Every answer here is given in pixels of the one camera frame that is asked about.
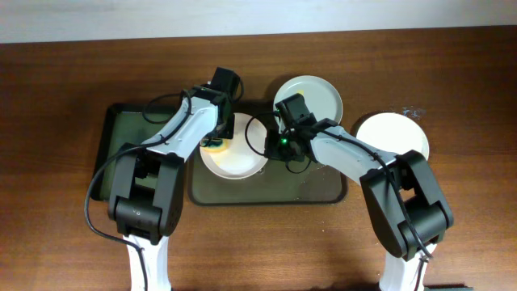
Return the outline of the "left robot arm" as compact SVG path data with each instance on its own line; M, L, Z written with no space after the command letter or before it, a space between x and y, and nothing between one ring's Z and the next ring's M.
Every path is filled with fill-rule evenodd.
M239 85L183 91L180 108L157 133L118 151L107 213L128 248L132 289L171 288L167 247L183 210L185 163L204 138L226 134Z

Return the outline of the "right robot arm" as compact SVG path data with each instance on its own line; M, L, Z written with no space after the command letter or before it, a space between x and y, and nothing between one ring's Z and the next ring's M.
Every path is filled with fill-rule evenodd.
M386 250L381 290L422 290L432 253L454 218L426 158L395 154L350 135L329 119L272 129L265 155L283 162L308 158L362 189L372 228Z

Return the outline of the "yellow green sponge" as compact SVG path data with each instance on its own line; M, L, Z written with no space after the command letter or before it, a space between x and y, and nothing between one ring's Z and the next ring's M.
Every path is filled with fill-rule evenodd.
M200 148L209 153L220 153L228 148L228 141L220 138L203 139Z

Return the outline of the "pink round plate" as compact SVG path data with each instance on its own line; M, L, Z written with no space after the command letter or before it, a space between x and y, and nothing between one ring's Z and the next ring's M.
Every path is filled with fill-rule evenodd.
M377 149L405 154L416 150L428 160L430 145L423 129L407 116L393 112L374 114L363 121L356 138Z

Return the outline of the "grey round plate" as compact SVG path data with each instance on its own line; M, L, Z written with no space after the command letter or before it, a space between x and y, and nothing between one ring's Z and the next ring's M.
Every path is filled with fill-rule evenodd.
M294 94L304 96L309 111L317 121L325 118L340 123L343 118L343 102L340 94L332 84L323 78L303 75L288 80L276 93L273 109L276 104Z

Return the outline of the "white round plate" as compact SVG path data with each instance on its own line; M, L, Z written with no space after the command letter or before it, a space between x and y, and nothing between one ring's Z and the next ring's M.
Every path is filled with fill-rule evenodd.
M233 139L228 148L220 153L209 153L200 148L204 165L215 175L224 179L244 179L258 173L267 163L267 158L256 154L247 144L245 129L252 116L235 113Z

